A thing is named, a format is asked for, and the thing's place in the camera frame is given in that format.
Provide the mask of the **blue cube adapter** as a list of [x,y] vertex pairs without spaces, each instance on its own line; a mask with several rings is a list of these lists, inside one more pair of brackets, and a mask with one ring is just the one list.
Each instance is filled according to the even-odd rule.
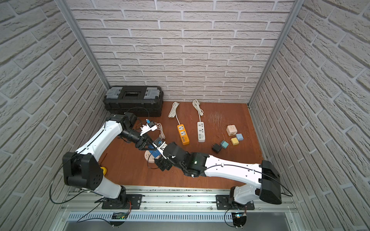
[[167,144],[164,140],[162,140],[161,138],[157,138],[154,142],[153,142],[153,147],[154,147],[154,151],[157,151],[157,148],[160,147],[162,150],[164,150],[166,148]]

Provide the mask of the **round white socket base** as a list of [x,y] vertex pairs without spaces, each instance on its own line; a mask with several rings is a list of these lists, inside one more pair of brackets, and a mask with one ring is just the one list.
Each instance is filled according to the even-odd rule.
[[160,153],[158,151],[146,150],[145,151],[145,159],[148,163],[152,164],[155,163],[155,159],[159,158]]

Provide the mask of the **orange power strip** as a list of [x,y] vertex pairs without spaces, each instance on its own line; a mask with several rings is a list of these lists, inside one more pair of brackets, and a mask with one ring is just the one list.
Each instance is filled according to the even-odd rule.
[[180,138],[181,138],[181,142],[183,145],[188,145],[190,144],[190,140],[189,140],[189,137],[188,137],[188,133],[184,127],[183,124],[179,124],[177,126],[178,128],[178,131],[179,131],[179,135],[180,135]]

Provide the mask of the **white power strip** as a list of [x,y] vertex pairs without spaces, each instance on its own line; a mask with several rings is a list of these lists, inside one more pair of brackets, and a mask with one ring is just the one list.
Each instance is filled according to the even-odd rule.
[[197,123],[197,130],[198,130],[198,142],[205,142],[204,122],[200,121]]

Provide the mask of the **black charger plug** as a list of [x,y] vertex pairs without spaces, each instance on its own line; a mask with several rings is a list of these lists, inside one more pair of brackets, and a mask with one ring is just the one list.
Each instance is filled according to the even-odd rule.
[[217,143],[214,143],[212,145],[212,151],[215,152],[216,154],[220,153],[220,151],[222,150],[222,146],[217,144]]

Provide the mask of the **teal USB charger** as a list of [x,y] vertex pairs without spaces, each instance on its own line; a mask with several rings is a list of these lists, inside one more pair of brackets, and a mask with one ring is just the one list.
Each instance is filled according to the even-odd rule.
[[226,141],[221,141],[220,145],[223,149],[226,149],[229,146],[228,142]]

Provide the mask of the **yellow charger plug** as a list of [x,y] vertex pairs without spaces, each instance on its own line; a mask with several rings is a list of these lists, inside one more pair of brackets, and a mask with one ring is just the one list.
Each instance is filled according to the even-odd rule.
[[237,137],[234,137],[234,138],[231,139],[231,143],[235,146],[235,145],[238,145],[240,142],[237,139]]

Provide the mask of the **beige plug adapter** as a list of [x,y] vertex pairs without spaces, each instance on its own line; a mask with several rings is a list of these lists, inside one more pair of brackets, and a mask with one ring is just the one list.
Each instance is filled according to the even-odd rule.
[[238,130],[235,125],[228,125],[226,128],[228,136],[235,136],[238,133]]

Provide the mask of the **light blue charger plug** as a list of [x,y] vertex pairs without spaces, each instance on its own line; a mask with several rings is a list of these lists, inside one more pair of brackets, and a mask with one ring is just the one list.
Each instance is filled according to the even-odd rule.
[[243,137],[243,135],[241,133],[237,133],[236,134],[236,138],[237,138],[238,141],[244,140],[244,137]]

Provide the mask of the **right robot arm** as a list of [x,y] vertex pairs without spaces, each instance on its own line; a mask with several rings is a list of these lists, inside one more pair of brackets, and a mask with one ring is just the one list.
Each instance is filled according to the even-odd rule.
[[273,205],[282,203],[280,174],[267,160],[260,164],[233,162],[204,153],[189,153],[175,142],[166,144],[161,140],[153,142],[152,146],[161,154],[155,159],[161,171],[176,167],[192,178],[219,177],[242,182],[243,186],[231,188],[231,204],[245,205],[256,199]]

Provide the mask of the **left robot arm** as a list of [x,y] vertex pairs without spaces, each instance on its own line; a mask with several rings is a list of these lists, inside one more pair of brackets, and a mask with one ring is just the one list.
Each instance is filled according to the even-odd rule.
[[75,152],[67,152],[62,158],[64,182],[75,188],[85,188],[104,198],[103,208],[124,208],[128,204],[126,189],[108,180],[98,161],[111,142],[121,137],[135,144],[139,150],[147,150],[153,140],[149,131],[155,131],[157,125],[148,120],[140,131],[134,129],[137,116],[133,113],[124,115],[111,114],[103,127],[82,147]]

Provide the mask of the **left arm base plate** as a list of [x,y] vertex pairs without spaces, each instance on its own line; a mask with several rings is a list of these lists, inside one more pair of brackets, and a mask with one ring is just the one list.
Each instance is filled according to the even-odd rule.
[[102,209],[134,209],[138,210],[141,206],[142,194],[125,194],[116,199],[105,198]]

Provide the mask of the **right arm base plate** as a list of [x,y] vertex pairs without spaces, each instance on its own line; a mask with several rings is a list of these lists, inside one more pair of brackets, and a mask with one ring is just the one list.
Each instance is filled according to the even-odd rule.
[[215,196],[215,198],[218,210],[255,210],[254,204],[252,202],[248,202],[247,204],[242,205],[235,202],[233,198],[230,198],[230,196],[226,194],[218,194]]

